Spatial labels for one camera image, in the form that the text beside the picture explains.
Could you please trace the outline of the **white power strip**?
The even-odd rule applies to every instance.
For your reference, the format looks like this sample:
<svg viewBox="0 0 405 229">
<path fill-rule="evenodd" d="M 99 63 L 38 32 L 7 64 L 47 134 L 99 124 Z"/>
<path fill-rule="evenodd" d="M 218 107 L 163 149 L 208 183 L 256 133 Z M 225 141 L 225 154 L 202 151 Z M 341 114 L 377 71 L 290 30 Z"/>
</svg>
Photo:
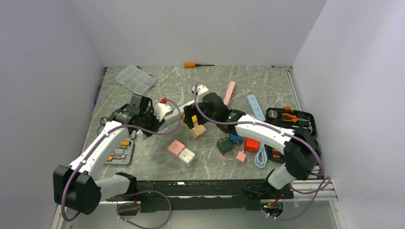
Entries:
<svg viewBox="0 0 405 229">
<path fill-rule="evenodd" d="M 191 100 L 179 107 L 180 109 L 180 114 L 184 114 L 184 107 L 193 104 L 194 101 Z M 162 126 L 158 129 L 157 132 L 164 132 L 166 131 L 167 128 L 170 128 L 172 125 L 177 125 L 178 123 L 178 116 L 179 112 L 176 108 L 173 108 L 173 113 L 169 114 L 168 116 L 165 117 L 165 122 L 162 124 Z M 143 133 L 141 130 L 138 130 L 137 132 L 133 132 L 133 135 L 136 136 L 136 138 L 145 140 L 147 138 L 146 133 Z"/>
</svg>

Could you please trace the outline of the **pink charger plug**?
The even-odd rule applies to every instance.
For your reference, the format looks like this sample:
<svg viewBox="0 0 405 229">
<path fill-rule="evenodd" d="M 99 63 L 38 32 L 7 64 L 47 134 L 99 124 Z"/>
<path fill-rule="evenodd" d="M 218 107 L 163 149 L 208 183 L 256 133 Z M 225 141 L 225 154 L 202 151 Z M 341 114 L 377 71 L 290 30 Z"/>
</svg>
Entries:
<svg viewBox="0 0 405 229">
<path fill-rule="evenodd" d="M 246 160 L 246 154 L 243 151 L 239 151 L 235 157 L 235 160 L 239 164 L 243 164 Z"/>
</svg>

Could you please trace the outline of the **yellow cube socket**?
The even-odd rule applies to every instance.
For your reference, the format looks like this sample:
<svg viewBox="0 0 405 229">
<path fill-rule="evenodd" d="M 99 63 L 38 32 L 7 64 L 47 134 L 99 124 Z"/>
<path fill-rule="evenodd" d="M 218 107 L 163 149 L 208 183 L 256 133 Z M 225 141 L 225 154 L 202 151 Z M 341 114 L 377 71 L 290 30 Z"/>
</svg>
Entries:
<svg viewBox="0 0 405 229">
<path fill-rule="evenodd" d="M 186 126 L 187 129 L 190 129 L 190 128 L 188 127 L 188 125 L 186 124 L 186 122 L 184 121 L 184 119 L 185 119 L 185 114 L 182 114 L 182 116 L 181 116 L 182 122 L 184 123 L 184 125 Z M 192 123 L 193 123 L 193 126 L 196 126 L 196 125 L 198 124 L 198 120 L 197 120 L 197 116 L 196 116 L 196 115 L 192 116 Z"/>
</svg>

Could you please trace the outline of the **red cube socket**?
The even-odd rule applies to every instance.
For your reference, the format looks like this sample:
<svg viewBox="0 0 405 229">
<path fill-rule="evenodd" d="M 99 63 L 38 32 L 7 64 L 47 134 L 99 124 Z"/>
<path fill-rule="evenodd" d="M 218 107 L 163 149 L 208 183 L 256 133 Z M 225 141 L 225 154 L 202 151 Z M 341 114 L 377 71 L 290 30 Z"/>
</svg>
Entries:
<svg viewBox="0 0 405 229">
<path fill-rule="evenodd" d="M 245 144 L 244 144 L 244 151 L 248 153 L 255 154 L 259 151 L 260 149 L 260 142 L 256 141 L 252 138 L 247 137 L 245 139 Z"/>
</svg>

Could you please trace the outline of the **grey tool tray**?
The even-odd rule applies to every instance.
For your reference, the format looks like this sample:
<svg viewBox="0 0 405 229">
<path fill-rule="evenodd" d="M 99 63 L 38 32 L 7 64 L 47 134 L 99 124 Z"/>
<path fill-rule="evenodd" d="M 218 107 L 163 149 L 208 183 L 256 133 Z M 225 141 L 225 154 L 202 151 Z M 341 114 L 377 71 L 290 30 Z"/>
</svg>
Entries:
<svg viewBox="0 0 405 229">
<path fill-rule="evenodd" d="M 99 135 L 106 123 L 108 122 L 108 117 L 102 116 L 96 128 L 96 135 Z M 132 138 L 134 135 L 131 133 L 124 141 L 122 141 L 118 147 L 113 151 L 110 157 L 107 159 L 106 164 L 111 165 L 127 165 L 130 162 L 132 151 L 135 148 L 134 141 Z"/>
</svg>

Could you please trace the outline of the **clear plastic screw box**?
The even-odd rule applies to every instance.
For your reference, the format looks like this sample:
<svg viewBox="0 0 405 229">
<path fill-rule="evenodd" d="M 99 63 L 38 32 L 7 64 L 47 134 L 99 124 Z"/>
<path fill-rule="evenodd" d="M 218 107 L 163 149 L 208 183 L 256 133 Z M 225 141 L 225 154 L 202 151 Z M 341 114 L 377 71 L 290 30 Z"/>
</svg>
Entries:
<svg viewBox="0 0 405 229">
<path fill-rule="evenodd" d="M 155 77 L 142 71 L 139 66 L 134 65 L 128 65 L 120 71 L 115 80 L 135 94 L 146 93 L 156 82 Z"/>
</svg>

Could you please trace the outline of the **beige cube socket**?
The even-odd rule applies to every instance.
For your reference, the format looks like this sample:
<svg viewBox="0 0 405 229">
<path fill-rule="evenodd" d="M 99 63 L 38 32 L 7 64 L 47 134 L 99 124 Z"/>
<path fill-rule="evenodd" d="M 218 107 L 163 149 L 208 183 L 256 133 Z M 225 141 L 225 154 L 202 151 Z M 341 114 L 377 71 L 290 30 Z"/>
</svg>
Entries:
<svg viewBox="0 0 405 229">
<path fill-rule="evenodd" d="M 198 138 L 206 132 L 206 128 L 203 125 L 195 125 L 189 132 L 193 138 Z"/>
</svg>

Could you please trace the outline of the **light blue power strip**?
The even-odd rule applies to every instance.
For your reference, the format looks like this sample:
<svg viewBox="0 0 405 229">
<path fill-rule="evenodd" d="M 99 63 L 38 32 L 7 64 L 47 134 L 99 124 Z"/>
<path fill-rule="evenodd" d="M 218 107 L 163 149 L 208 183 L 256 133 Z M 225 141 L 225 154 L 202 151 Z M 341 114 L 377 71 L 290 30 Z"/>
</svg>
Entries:
<svg viewBox="0 0 405 229">
<path fill-rule="evenodd" d="M 265 115 L 259 105 L 259 102 L 254 94 L 247 96 L 248 103 L 251 107 L 251 110 L 254 113 L 254 116 L 257 120 L 264 122 L 266 120 Z"/>
</svg>

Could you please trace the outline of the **black tool case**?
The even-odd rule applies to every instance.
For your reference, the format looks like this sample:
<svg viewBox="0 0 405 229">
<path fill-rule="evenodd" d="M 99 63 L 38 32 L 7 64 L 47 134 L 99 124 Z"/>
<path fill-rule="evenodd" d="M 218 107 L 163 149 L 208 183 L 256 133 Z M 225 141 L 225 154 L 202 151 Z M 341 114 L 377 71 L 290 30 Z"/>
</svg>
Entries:
<svg viewBox="0 0 405 229">
<path fill-rule="evenodd" d="M 312 136 L 317 135 L 314 116 L 310 113 L 293 110 L 289 106 L 283 108 L 268 108 L 265 114 L 265 122 L 287 129 L 302 127 L 309 131 Z"/>
</svg>

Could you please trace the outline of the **white cube socket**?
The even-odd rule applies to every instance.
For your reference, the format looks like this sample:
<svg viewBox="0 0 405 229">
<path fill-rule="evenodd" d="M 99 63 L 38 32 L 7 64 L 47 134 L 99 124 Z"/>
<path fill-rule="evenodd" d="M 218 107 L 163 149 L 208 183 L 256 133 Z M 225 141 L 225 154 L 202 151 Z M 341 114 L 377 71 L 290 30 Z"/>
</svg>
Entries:
<svg viewBox="0 0 405 229">
<path fill-rule="evenodd" d="M 187 167 L 191 167 L 196 160 L 196 154 L 188 148 L 185 148 L 179 154 L 178 159 Z"/>
</svg>

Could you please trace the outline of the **pink cube socket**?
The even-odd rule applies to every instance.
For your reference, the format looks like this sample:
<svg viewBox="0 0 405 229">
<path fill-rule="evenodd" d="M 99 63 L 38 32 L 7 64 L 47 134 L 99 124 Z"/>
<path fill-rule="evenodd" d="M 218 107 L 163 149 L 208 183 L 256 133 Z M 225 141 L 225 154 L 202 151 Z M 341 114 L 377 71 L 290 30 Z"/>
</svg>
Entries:
<svg viewBox="0 0 405 229">
<path fill-rule="evenodd" d="M 168 146 L 168 151 L 176 158 L 179 157 L 181 152 L 186 148 L 186 145 L 184 145 L 182 142 L 179 140 L 174 140 L 169 146 Z"/>
</svg>

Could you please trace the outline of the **blue cube socket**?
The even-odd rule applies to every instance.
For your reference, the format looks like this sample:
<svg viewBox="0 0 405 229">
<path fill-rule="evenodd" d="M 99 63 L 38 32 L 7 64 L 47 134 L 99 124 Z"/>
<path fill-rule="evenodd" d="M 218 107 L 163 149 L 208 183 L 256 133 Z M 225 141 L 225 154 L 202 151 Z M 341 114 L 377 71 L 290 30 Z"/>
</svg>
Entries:
<svg viewBox="0 0 405 229">
<path fill-rule="evenodd" d="M 234 146 L 240 146 L 244 142 L 244 138 L 238 135 L 228 134 L 229 141 Z"/>
</svg>

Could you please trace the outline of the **green cube socket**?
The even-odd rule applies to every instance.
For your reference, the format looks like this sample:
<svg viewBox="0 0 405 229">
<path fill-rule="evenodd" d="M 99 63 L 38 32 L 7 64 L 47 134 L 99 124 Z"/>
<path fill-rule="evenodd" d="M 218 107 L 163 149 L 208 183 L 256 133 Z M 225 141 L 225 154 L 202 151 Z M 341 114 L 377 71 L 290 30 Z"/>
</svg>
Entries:
<svg viewBox="0 0 405 229">
<path fill-rule="evenodd" d="M 233 149 L 234 145 L 231 143 L 229 137 L 223 137 L 217 141 L 216 147 L 221 155 L 225 155 Z"/>
</svg>

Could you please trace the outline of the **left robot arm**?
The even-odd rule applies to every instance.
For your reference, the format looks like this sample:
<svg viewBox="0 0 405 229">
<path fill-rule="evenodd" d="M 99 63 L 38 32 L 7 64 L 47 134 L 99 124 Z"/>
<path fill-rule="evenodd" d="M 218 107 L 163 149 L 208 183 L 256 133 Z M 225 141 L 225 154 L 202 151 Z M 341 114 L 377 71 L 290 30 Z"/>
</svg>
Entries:
<svg viewBox="0 0 405 229">
<path fill-rule="evenodd" d="M 89 215 L 99 202 L 114 196 L 132 200 L 138 191 L 136 177 L 118 172 L 96 181 L 103 165 L 114 150 L 134 131 L 151 136 L 165 123 L 173 108 L 165 99 L 154 104 L 145 96 L 134 94 L 130 103 L 115 110 L 104 129 L 91 145 L 68 166 L 59 165 L 53 172 L 53 198 L 63 208 Z"/>
</svg>

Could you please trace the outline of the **pink power strip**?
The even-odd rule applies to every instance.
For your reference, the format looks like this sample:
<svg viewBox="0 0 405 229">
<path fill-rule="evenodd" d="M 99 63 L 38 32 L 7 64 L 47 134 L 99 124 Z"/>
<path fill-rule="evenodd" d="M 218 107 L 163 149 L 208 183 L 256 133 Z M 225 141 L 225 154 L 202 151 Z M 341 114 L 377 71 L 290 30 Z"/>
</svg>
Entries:
<svg viewBox="0 0 405 229">
<path fill-rule="evenodd" d="M 228 105 L 229 102 L 230 102 L 232 93 L 233 93 L 234 88 L 235 88 L 235 84 L 236 84 L 236 83 L 235 83 L 234 81 L 231 81 L 231 82 L 229 83 L 229 86 L 228 86 L 228 88 L 227 88 L 227 91 L 226 91 L 226 94 L 225 94 L 225 97 L 224 97 L 224 100 L 223 100 L 223 102 L 224 102 L 225 105 Z"/>
</svg>

